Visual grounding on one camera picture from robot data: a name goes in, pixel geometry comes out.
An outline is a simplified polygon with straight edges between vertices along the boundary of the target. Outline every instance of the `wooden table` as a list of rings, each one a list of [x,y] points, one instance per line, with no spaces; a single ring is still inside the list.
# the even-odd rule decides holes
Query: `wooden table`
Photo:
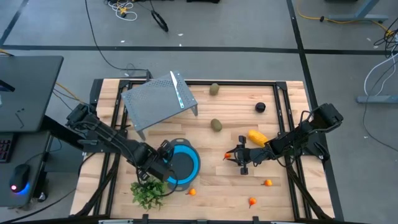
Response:
[[[303,82],[286,82],[292,115],[295,124],[300,113],[308,110],[308,101]],[[102,122],[110,125],[114,103],[118,91],[118,79],[103,80],[97,112]],[[199,115],[191,111],[180,113],[162,123],[145,130],[146,143],[157,148],[164,139],[188,139],[201,157],[201,169],[192,187],[196,196],[175,192],[164,199],[160,209],[146,211],[132,203],[131,183],[136,181],[135,168],[122,157],[114,193],[111,218],[141,218],[149,214],[150,219],[176,220],[294,220],[290,201],[286,169],[276,161],[265,161],[258,167],[249,165],[249,175],[240,175],[240,167],[233,162],[223,161],[224,153],[238,144],[238,136],[246,135],[250,129],[257,129],[269,139],[277,136],[279,124],[276,113],[274,92],[268,86],[221,86],[217,96],[210,96],[208,85],[190,87],[198,102]],[[289,130],[284,99],[280,94],[285,128]],[[267,106],[264,113],[254,111],[257,102]],[[119,110],[121,120],[123,106]],[[210,121],[219,119],[223,130],[215,133]],[[128,128],[129,139],[140,139],[133,128]],[[257,147],[250,140],[246,147]],[[83,166],[70,213],[76,213],[92,196],[98,186],[103,154],[96,154]],[[319,206],[333,216],[330,194],[326,183],[322,163],[313,156],[302,156],[303,171],[307,189]],[[261,185],[271,179],[274,185]],[[296,188],[300,216],[303,215],[303,203]],[[104,191],[101,211],[104,211],[107,190]],[[249,197],[255,197],[257,204],[249,208]]]

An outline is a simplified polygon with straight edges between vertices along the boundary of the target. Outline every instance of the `perforated metal shelf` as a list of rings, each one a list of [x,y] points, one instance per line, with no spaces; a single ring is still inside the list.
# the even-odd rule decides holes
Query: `perforated metal shelf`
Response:
[[[179,72],[174,72],[177,90],[184,108],[180,107],[170,74],[134,87],[122,93],[134,129],[145,140],[142,130],[157,124],[171,116],[191,109],[198,115],[197,101]]]

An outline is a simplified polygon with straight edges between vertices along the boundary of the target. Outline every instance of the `computer mouse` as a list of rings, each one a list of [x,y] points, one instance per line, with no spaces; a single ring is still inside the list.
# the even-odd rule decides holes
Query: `computer mouse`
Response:
[[[30,167],[27,164],[21,164],[15,167],[10,178],[10,188],[13,192],[18,193],[23,190],[29,179]]]

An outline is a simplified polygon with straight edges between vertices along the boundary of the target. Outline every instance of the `small orange fruit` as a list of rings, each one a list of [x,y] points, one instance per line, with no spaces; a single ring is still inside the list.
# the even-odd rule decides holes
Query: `small orange fruit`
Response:
[[[250,198],[249,199],[249,208],[252,206],[252,205],[255,205],[257,203],[257,200],[255,199],[255,198]]]
[[[265,185],[265,186],[268,186],[268,187],[272,186],[272,180],[266,180],[266,181],[264,182],[264,185]]]
[[[231,158],[231,154],[230,153],[226,153],[225,155],[224,155],[224,159],[229,159],[229,158]]]
[[[197,194],[197,191],[196,191],[195,189],[191,189],[191,190],[188,191],[188,193],[187,193],[186,195],[192,195],[192,196],[194,196],[194,195],[196,195],[196,194]]]

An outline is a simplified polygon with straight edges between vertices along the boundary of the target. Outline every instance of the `artificial plant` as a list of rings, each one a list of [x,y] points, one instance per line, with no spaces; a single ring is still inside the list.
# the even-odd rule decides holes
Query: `artificial plant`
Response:
[[[146,210],[156,208],[157,206],[160,209],[163,205],[164,183],[153,177],[150,177],[145,182],[141,182],[141,185],[137,182],[132,183],[130,190],[134,196],[132,202],[138,202],[139,206]]]

